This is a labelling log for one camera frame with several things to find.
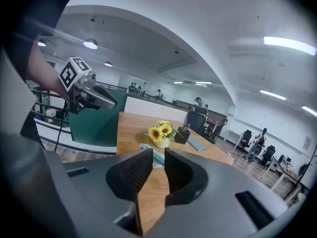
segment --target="wooden table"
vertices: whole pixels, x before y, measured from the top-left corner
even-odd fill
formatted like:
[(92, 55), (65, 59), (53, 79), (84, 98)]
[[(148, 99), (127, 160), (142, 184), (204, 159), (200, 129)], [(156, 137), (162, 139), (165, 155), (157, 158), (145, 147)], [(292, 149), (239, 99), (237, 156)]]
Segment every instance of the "wooden table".
[[(147, 117), (120, 112), (117, 135), (117, 154), (126, 154), (131, 151), (139, 151), (140, 144), (148, 144), (158, 152), (164, 153), (164, 149), (157, 148), (152, 140), (145, 135), (145, 132), (155, 126), (158, 120), (154, 117)], [(178, 129), (182, 124), (170, 120), (173, 128)], [(207, 147), (206, 150), (198, 152), (189, 143), (185, 145), (171, 142), (169, 147), (172, 150), (186, 151), (197, 154), (212, 160), (220, 161), (229, 165), (234, 159), (211, 144), (194, 131), (190, 130), (191, 137)], [(168, 180), (164, 168), (153, 169), (143, 188), (138, 194), (139, 211), (143, 233), (146, 234), (165, 211), (165, 197), (169, 195)]]
[[(288, 172), (286, 169), (282, 168), (282, 166), (274, 157), (268, 169), (261, 176), (261, 179), (263, 179), (263, 177), (268, 173), (268, 171), (271, 169), (271, 167), (274, 164), (277, 164), (280, 167), (280, 169), (282, 170), (282, 175), (280, 176), (280, 178), (276, 181), (276, 183), (272, 186), (270, 190), (274, 190), (280, 184), (280, 182), (284, 179), (285, 176), (288, 177), (294, 184), (296, 184), (297, 181), (300, 179), (300, 177), (297, 174), (293, 172)], [(297, 188), (293, 191), (293, 193), (288, 198), (285, 199), (285, 202), (288, 203), (299, 192), (300, 189), (301, 189), (301, 183), (300, 183), (300, 186), (297, 186)]]

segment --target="black office chair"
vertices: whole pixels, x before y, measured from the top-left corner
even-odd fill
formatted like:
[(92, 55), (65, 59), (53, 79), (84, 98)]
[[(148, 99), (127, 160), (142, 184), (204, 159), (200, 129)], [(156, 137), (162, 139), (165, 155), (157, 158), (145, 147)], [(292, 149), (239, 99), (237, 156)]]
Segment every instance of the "black office chair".
[(189, 127), (200, 136), (203, 136), (203, 128), (205, 122), (206, 117), (204, 115), (196, 112), (188, 112), (187, 124), (190, 123)]
[(247, 148), (250, 147), (250, 144), (251, 144), (251, 143), (249, 143), (249, 141), (250, 141), (251, 137), (252, 137), (251, 131), (249, 131), (249, 130), (247, 129), (247, 131), (245, 131), (245, 132), (243, 133), (243, 137), (242, 137), (242, 139), (241, 139), (241, 141), (240, 141), (240, 144), (242, 145), (242, 150), (241, 150), (241, 152), (244, 150), (245, 147), (247, 147)]
[(270, 145), (266, 151), (262, 154), (263, 158), (258, 160), (258, 164), (262, 165), (263, 168), (266, 167), (268, 161), (272, 161), (273, 154), (275, 153), (275, 146)]

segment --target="notebook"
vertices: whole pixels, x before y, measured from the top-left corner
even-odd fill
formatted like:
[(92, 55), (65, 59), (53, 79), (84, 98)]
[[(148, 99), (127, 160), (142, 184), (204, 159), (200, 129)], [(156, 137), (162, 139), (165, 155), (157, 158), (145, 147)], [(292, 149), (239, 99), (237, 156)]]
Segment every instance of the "notebook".
[(201, 142), (198, 142), (193, 137), (189, 137), (187, 139), (187, 142), (190, 143), (199, 152), (207, 149), (206, 146), (204, 146)]

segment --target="white vase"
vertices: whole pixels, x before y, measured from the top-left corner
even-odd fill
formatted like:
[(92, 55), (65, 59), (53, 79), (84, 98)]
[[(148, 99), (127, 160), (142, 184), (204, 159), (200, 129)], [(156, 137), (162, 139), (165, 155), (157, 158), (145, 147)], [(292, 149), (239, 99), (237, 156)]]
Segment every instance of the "white vase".
[(158, 148), (163, 149), (169, 146), (169, 142), (170, 142), (170, 139), (166, 138), (166, 139), (163, 139), (161, 142), (154, 142), (154, 145), (156, 145)]

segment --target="sunflower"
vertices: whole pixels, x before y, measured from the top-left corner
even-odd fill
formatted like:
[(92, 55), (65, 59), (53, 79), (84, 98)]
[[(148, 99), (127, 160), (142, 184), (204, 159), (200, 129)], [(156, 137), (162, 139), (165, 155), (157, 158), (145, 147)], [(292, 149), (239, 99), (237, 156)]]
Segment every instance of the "sunflower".
[(167, 123), (161, 125), (159, 127), (159, 130), (165, 136), (167, 136), (168, 134), (170, 134), (172, 132), (171, 126), (169, 124), (167, 124)]
[(161, 124), (161, 125), (162, 125), (162, 124), (168, 124), (168, 125), (170, 125), (170, 121), (159, 120), (158, 123)]
[(156, 126), (149, 129), (148, 136), (153, 140), (153, 142), (161, 142), (163, 138), (162, 132), (160, 132)]

